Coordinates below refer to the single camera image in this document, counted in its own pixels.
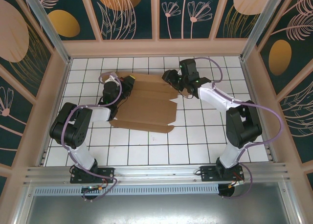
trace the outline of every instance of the metal bracket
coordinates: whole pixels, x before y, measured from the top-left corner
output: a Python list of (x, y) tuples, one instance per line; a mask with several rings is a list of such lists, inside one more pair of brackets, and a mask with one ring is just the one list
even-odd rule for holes
[[(98, 168), (97, 174), (105, 177), (114, 177), (114, 168)], [(113, 183), (113, 179), (106, 179), (108, 183)], [(71, 172), (70, 181), (71, 184), (93, 184), (93, 183), (103, 183), (102, 178), (95, 177), (82, 172), (74, 167)]]
[(245, 180), (243, 168), (237, 164), (236, 166), (227, 169), (224, 173), (224, 177), (221, 178), (216, 170), (216, 166), (201, 166), (200, 167), (202, 181), (235, 181), (240, 177)]

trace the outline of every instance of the metal panel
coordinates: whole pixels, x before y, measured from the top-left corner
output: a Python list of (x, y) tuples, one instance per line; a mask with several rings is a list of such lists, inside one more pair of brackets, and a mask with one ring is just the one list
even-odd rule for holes
[(34, 197), (29, 224), (286, 224), (277, 184), (257, 183), (242, 199), (217, 194), (107, 196), (94, 203), (81, 197)]
[[(82, 187), (37, 187), (34, 196), (81, 196)], [(86, 196), (101, 195), (107, 189), (87, 193)], [(218, 184), (199, 185), (150, 185), (116, 186), (107, 195), (174, 195), (174, 194), (218, 194)]]

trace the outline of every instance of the enclosure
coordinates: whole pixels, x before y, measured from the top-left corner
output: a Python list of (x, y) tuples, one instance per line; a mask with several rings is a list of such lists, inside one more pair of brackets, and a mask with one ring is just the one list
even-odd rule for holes
[[(313, 0), (0, 0), (1, 223), (311, 223)], [(90, 123), (87, 149), (118, 180), (81, 198), (49, 129), (66, 102), (98, 104), (105, 72), (161, 76), (196, 59), (200, 77), (282, 118), (248, 148), (240, 199), (195, 171), (229, 143), (226, 114), (178, 93), (168, 133)], [(279, 120), (258, 109), (263, 133)], [(244, 168), (244, 194), (252, 180)]]

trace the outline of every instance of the cardboard flap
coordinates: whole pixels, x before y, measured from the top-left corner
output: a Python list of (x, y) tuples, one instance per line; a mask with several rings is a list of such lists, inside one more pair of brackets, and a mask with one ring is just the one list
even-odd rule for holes
[(143, 131), (150, 131), (156, 133), (169, 133), (173, 130), (173, 125), (151, 125), (151, 124), (143, 124), (143, 123), (135, 123), (135, 122), (128, 122), (122, 120), (112, 120), (110, 124), (113, 127), (124, 128), (124, 129), (131, 129), (131, 130), (143, 130)]
[(147, 91), (147, 90), (133, 90), (131, 97), (143, 97), (143, 98), (170, 100), (170, 99), (177, 98), (177, 93), (156, 92), (156, 91)]
[(131, 75), (136, 78), (133, 90), (158, 91), (166, 93), (176, 93), (173, 87), (163, 81), (160, 75), (147, 75), (131, 72), (117, 72), (118, 77), (125, 77)]
[(176, 119), (177, 103), (170, 100), (131, 96), (120, 105), (117, 120), (143, 124), (167, 125)]

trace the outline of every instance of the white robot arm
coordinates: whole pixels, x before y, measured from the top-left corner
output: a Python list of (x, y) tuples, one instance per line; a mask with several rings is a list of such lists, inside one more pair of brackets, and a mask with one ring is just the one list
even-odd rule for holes
[(262, 134), (262, 127), (255, 107), (240, 105), (240, 100), (234, 99), (216, 88), (213, 83), (199, 77), (194, 59), (182, 60), (179, 63), (179, 72), (166, 71), (162, 79), (178, 91), (187, 89), (194, 97), (208, 102), (226, 114), (227, 146), (223, 154), (216, 161), (216, 170), (221, 178), (227, 170), (238, 164), (246, 146), (251, 144)]

